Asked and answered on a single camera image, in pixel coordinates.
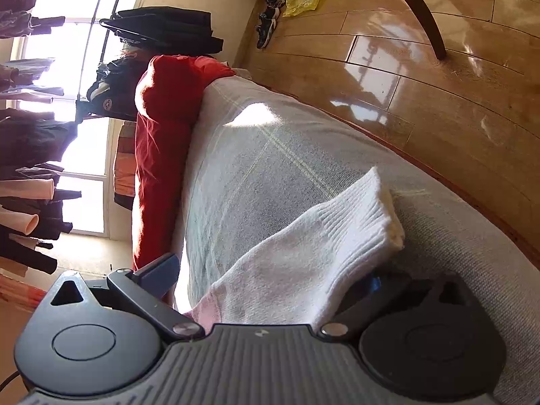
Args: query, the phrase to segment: cable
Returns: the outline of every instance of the cable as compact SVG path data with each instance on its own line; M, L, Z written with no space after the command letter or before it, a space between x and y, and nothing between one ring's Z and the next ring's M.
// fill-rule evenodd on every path
M7 387L7 385L15 379L17 376L20 376L21 374L18 371L15 371L15 373L9 375L4 382L0 384L0 392Z

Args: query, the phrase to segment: round button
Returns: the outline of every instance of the round button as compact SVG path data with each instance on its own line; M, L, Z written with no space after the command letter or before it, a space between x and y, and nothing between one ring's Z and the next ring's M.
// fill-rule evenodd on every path
M461 334L447 324L423 324L407 332L407 347L417 357L444 362L460 357L465 352Z
M321 327L321 332L327 336L343 336L349 331L345 324L326 323Z
M78 324L60 331L52 341L55 352L71 361L90 361L106 355L116 344L113 331L96 324Z

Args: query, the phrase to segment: gray blanket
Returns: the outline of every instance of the gray blanket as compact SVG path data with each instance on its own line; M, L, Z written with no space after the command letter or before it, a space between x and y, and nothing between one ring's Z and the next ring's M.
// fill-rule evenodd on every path
M496 398L540 395L540 273L499 229L390 150L292 98L233 77L208 86L202 106L174 242L180 254L186 238L192 305L250 248L377 166L406 233L395 266L414 277L461 274L507 344Z

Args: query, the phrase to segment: laminate floor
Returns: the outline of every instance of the laminate floor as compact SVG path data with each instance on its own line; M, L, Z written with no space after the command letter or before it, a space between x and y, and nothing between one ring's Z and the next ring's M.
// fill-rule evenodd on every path
M438 61L403 0L321 0L252 36L255 82L431 167L540 250L540 0L425 0Z

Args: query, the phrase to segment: red cushion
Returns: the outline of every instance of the red cushion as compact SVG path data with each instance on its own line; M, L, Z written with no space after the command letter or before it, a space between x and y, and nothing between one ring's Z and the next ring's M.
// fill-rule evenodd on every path
M213 58L155 56L137 85L134 269L169 251L203 91L232 75L233 70Z

